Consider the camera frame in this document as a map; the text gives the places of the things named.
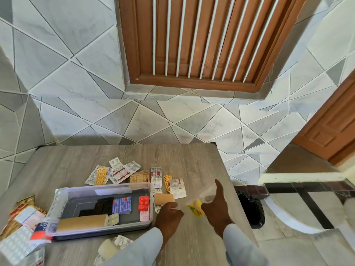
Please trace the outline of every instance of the table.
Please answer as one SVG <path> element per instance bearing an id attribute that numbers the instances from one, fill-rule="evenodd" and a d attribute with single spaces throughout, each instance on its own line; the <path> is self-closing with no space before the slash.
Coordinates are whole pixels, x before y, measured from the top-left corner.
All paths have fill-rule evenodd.
<path id="1" fill-rule="evenodd" d="M 109 160 L 115 157 L 123 164 L 134 160 L 141 165 L 141 170 L 160 166 L 163 175 L 171 174 L 173 178 L 184 180 L 187 197 L 176 202 L 185 215 L 176 233 L 158 255 L 157 265 L 228 266 L 222 239 L 215 234 L 205 216 L 196 218 L 186 206 L 188 201 L 214 185 L 215 178 L 224 187 L 231 218 L 257 245 L 223 161 L 213 144 L 42 147 L 0 198 L 0 212 L 3 213 L 0 215 L 0 227 L 5 226 L 8 218 L 4 213 L 8 213 L 16 201 L 35 194 L 36 205 L 48 210 L 55 189 L 85 185 L 84 181 L 97 164 L 109 166 Z M 126 234 L 133 240 L 140 235 Z M 53 242 L 46 246 L 45 263 L 58 266 L 92 265 L 100 244 L 107 238 Z M 6 261 L 2 254 L 0 261 Z"/>

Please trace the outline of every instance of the wooden window frame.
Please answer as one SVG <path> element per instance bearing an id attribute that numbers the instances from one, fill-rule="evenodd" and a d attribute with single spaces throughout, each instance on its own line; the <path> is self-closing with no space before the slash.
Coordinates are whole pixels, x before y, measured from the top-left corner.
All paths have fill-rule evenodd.
<path id="1" fill-rule="evenodd" d="M 128 71 L 131 84 L 157 85 L 176 88 L 195 88 L 206 90 L 228 90 L 257 93 L 260 91 L 272 65 L 274 64 L 283 44 L 286 41 L 299 11 L 306 0 L 288 0 L 282 12 L 282 21 L 278 22 L 271 39 L 267 45 L 263 58 L 258 66 L 253 83 L 232 82 L 230 80 L 210 80 L 187 78 L 186 76 L 164 76 L 142 74 L 140 70 L 137 15 L 135 0 L 118 0 L 116 9 L 120 11 L 121 26 L 126 52 Z"/>

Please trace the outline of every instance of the sleeve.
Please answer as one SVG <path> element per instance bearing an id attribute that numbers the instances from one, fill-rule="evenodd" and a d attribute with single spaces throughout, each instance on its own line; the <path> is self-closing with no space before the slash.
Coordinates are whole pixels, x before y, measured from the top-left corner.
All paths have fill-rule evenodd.
<path id="1" fill-rule="evenodd" d="M 229 224 L 223 232 L 227 261 L 231 266 L 270 266 L 268 259 L 237 227 Z"/>
<path id="2" fill-rule="evenodd" d="M 152 228 L 137 240 L 119 251 L 103 266 L 152 266 L 162 248 L 163 235 L 158 228 Z"/>

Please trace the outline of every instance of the white line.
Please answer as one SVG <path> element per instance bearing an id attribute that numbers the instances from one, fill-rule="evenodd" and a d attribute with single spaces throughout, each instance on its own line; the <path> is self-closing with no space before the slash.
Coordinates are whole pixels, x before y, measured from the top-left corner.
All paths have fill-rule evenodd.
<path id="1" fill-rule="evenodd" d="M 189 73 L 187 75 L 188 78 L 190 78 L 190 75 L 191 75 L 193 54 L 195 53 L 195 44 L 196 44 L 196 37 L 197 37 L 197 30 L 198 30 L 198 22 L 200 21 L 200 15 L 201 15 L 201 6 L 202 6 L 202 0 L 199 0 L 198 1 L 197 16 L 196 16 L 195 32 L 193 34 L 193 41 L 192 41 L 191 57 L 190 57 L 190 64 L 189 64 Z"/>
<path id="2" fill-rule="evenodd" d="M 207 58 L 208 46 L 209 46 L 209 41 L 211 39 L 211 33 L 212 33 L 212 29 L 213 29 L 214 18 L 216 16 L 217 5 L 218 5 L 218 0 L 215 0 L 214 1 L 213 12 L 212 12 L 211 23 L 209 25 L 209 31 L 208 31 L 207 41 L 206 41 L 206 47 L 204 49 L 203 61 L 202 61 L 201 71 L 200 71 L 200 79 L 202 78 L 204 63 L 206 62 L 206 58 Z"/>
<path id="3" fill-rule="evenodd" d="M 180 54 L 181 54 L 181 44 L 182 44 L 182 33 L 184 32 L 184 20 L 185 20 L 185 10 L 186 10 L 186 0 L 182 2 L 182 13 L 181 13 L 181 23 L 180 23 L 180 38 L 179 38 L 179 49 L 178 49 L 178 61 L 176 63 L 176 77 L 179 76 L 180 68 Z"/>
<path id="4" fill-rule="evenodd" d="M 169 61 L 169 38 L 170 38 L 170 18 L 171 18 L 171 0 L 168 0 L 168 18 L 166 20 L 166 46 L 165 46 L 165 75 L 168 75 Z"/>
<path id="5" fill-rule="evenodd" d="M 225 74 L 227 73 L 227 69 L 228 69 L 228 65 L 229 65 L 229 62 L 230 62 L 230 58 L 232 57 L 232 53 L 233 53 L 233 49 L 234 49 L 234 46 L 235 46 L 235 42 L 237 41 L 238 34 L 239 34 L 239 31 L 240 31 L 240 27 L 242 25 L 243 18 L 244 18 L 245 11 L 246 11 L 246 8 L 248 6 L 248 3 L 249 3 L 249 0 L 246 0 L 245 4 L 244 4 L 244 7 L 243 7 L 242 15 L 240 16 L 240 19 L 239 19 L 237 30 L 235 31 L 235 35 L 234 35 L 234 38 L 233 38 L 232 45 L 230 46 L 230 50 L 229 50 L 229 54 L 228 54 L 228 58 L 227 58 L 227 63 L 225 65 L 224 71 L 223 71 L 222 81 L 224 80 Z"/>
<path id="6" fill-rule="evenodd" d="M 226 18 L 225 23 L 224 23 L 223 34 L 222 34 L 221 40 L 219 42 L 219 48 L 218 48 L 216 62 L 214 64 L 213 74 L 212 74 L 212 78 L 211 78 L 212 80 L 214 80 L 214 76 L 216 74 L 217 65 L 218 65 L 219 58 L 221 56 L 225 35 L 227 33 L 227 29 L 228 29 L 228 26 L 229 26 L 230 17 L 232 16 L 232 10 L 233 10 L 233 7 L 234 7 L 234 2 L 235 2 L 235 0 L 230 0 L 229 10 L 228 10 L 227 18 Z"/>
<path id="7" fill-rule="evenodd" d="M 153 0 L 153 75 L 155 76 L 155 47 L 156 47 L 156 33 L 157 33 L 157 24 L 156 24 L 156 18 L 157 18 L 157 0 Z"/>
<path id="8" fill-rule="evenodd" d="M 271 9 L 271 11 L 270 11 L 270 14 L 269 14 L 269 16 L 268 16 L 268 18 L 267 18 L 267 21 L 266 21 L 266 23 L 265 23 L 265 26 L 264 26 L 264 28 L 263 28 L 263 31 L 261 32 L 261 35 L 260 35 L 260 37 L 259 37 L 258 44 L 256 45 L 256 48 L 255 48 L 254 53 L 253 53 L 253 56 L 251 57 L 251 60 L 250 60 L 248 69 L 246 70 L 246 73 L 245 73 L 245 76 L 244 76 L 244 79 L 243 79 L 243 83 L 245 82 L 246 77 L 247 77 L 248 74 L 249 74 L 251 65 L 252 65 L 253 62 L 254 62 L 256 53 L 258 52 L 258 49 L 259 49 L 260 44 L 261 44 L 261 41 L 263 40 L 263 37 L 264 37 L 265 32 L 266 32 L 266 29 L 267 29 L 267 27 L 269 26 L 269 23 L 270 23 L 270 21 L 271 21 L 271 18 L 272 18 L 272 16 L 273 16 L 274 12 L 275 12 L 275 9 L 276 9 L 276 7 L 277 7 L 278 2 L 279 2 L 279 0 L 275 0 L 274 5 L 273 5 L 273 7 L 272 7 L 272 9 Z"/>
<path id="9" fill-rule="evenodd" d="M 235 77 L 237 76 L 237 73 L 238 73 L 238 70 L 239 70 L 240 64 L 242 63 L 242 60 L 243 60 L 243 57 L 244 57 L 244 54 L 245 54 L 246 48 L 247 48 L 247 46 L 248 46 L 248 44 L 249 44 L 250 37 L 251 37 L 251 35 L 252 35 L 252 33 L 253 33 L 253 30 L 254 30 L 254 27 L 255 27 L 256 21 L 258 20 L 258 17 L 259 17 L 259 14 L 260 14 L 260 11 L 261 11 L 261 8 L 262 8 L 263 4 L 264 4 L 264 0 L 261 0 L 261 2 L 260 2 L 260 4 L 259 4 L 258 11 L 256 12 L 256 15 L 255 15 L 255 18 L 254 18 L 253 24 L 251 25 L 251 29 L 250 29 L 250 31 L 249 31 L 248 38 L 247 38 L 247 39 L 246 39 L 246 41 L 245 41 L 245 44 L 244 44 L 244 48 L 243 48 L 242 54 L 240 55 L 239 62 L 238 62 L 238 65 L 237 65 L 237 68 L 235 69 L 235 72 L 234 72 L 234 76 L 233 76 L 232 82 L 234 82 Z"/>

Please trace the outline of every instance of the storage box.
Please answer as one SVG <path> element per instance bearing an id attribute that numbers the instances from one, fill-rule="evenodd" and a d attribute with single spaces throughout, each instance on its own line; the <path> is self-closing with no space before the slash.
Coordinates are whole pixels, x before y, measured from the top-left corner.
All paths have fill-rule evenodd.
<path id="1" fill-rule="evenodd" d="M 149 204 L 149 220 L 140 222 L 138 202 L 140 196 L 149 196 L 150 201 L 152 201 L 153 189 L 154 187 L 151 183 L 126 183 L 67 188 L 58 197 L 57 204 L 53 209 L 47 226 L 46 234 L 53 236 L 57 241 L 61 241 L 148 229 L 153 221 L 153 203 Z M 99 199 L 106 197 L 119 199 L 127 196 L 131 196 L 132 199 L 132 212 L 120 215 L 120 222 L 117 225 L 68 232 L 56 231 L 61 219 L 78 217 L 80 211 L 83 209 L 94 209 Z"/>

